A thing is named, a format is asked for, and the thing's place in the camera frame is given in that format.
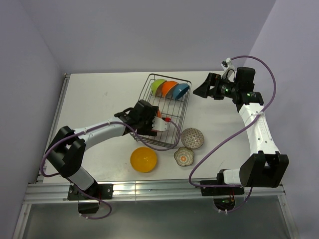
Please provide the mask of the blue ceramic bowl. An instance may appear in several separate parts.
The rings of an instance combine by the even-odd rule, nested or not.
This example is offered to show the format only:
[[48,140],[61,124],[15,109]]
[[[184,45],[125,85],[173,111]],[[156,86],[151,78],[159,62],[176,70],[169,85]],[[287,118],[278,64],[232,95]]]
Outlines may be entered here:
[[172,98],[174,100],[180,99],[181,97],[183,97],[187,93],[189,88],[190,88],[190,85],[188,85],[186,83],[178,84],[173,90]]

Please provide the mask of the white square bowl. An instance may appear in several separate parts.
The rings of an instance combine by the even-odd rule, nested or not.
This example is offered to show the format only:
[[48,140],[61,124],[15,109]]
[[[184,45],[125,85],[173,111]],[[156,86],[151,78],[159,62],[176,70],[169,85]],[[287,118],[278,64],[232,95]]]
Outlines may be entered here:
[[153,96],[157,96],[158,94],[161,94],[161,89],[165,82],[166,82],[165,79],[156,79],[152,82],[151,91]]

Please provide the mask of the orange white round bowl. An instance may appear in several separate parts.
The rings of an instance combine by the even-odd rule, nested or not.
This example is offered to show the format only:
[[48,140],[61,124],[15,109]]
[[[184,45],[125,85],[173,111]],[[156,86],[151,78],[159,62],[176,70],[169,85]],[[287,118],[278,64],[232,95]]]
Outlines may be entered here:
[[166,98],[177,85],[178,82],[176,81],[165,81],[161,89],[162,96]]

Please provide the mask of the yellow round bowl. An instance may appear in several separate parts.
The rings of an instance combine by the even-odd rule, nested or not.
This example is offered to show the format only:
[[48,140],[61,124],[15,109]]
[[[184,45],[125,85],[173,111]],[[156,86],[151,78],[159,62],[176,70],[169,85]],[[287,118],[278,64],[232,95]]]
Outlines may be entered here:
[[148,147],[140,147],[132,152],[130,164],[134,170],[141,173],[148,173],[155,168],[157,155]]

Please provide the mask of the patterned round bowl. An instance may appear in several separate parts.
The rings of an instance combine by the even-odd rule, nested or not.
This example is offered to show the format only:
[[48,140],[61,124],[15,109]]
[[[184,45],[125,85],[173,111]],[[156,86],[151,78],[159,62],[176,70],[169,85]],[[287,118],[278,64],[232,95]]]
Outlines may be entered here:
[[204,144],[203,133],[196,128],[186,128],[181,133],[182,144],[189,149],[198,149]]

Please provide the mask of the flower shaped patterned dish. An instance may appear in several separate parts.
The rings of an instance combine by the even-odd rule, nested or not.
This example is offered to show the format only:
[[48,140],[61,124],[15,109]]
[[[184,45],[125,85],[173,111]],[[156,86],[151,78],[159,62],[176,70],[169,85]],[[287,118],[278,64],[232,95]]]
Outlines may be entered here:
[[179,166],[190,166],[194,162],[194,152],[186,147],[180,147],[174,153],[174,159]]

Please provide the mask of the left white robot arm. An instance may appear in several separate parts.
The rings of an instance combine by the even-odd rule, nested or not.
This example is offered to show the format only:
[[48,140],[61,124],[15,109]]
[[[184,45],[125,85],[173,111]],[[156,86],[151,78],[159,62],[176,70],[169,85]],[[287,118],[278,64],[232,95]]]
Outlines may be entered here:
[[151,132],[159,108],[145,100],[139,100],[134,107],[127,108],[102,123],[80,129],[62,127],[49,145],[41,161],[40,171],[48,160],[57,174],[79,188],[86,199],[95,197],[98,190],[96,180],[82,167],[85,151],[113,137],[142,130]]

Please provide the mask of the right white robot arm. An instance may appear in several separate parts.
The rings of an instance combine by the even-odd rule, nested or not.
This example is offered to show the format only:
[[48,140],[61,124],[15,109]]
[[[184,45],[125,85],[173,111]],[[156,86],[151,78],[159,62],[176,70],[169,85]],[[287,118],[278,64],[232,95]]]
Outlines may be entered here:
[[289,165],[288,156],[280,153],[271,136],[261,93],[254,91],[255,70],[237,68],[234,81],[222,75],[209,73],[193,94],[215,100],[230,98],[244,122],[250,145],[250,157],[238,169],[221,170],[214,187],[227,194],[233,187],[276,188]]

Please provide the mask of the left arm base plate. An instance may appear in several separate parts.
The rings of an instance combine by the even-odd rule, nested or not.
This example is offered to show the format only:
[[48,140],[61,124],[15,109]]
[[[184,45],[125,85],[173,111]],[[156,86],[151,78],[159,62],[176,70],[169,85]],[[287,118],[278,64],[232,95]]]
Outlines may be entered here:
[[[96,183],[96,184],[93,184],[87,190],[84,190],[84,193],[90,195],[91,197],[95,197],[101,200],[110,200],[112,199],[112,196],[113,196],[113,184]],[[82,201],[82,200],[90,200],[90,198],[80,193],[76,185],[70,185],[67,200]]]

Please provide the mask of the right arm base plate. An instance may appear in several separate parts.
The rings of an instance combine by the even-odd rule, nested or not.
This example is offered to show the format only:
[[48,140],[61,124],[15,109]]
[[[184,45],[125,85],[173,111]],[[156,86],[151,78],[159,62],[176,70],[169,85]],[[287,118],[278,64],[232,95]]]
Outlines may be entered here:
[[[202,180],[201,185],[219,185],[217,179],[214,180]],[[235,196],[243,195],[245,193],[244,188],[240,187],[205,187],[201,188],[202,196]]]

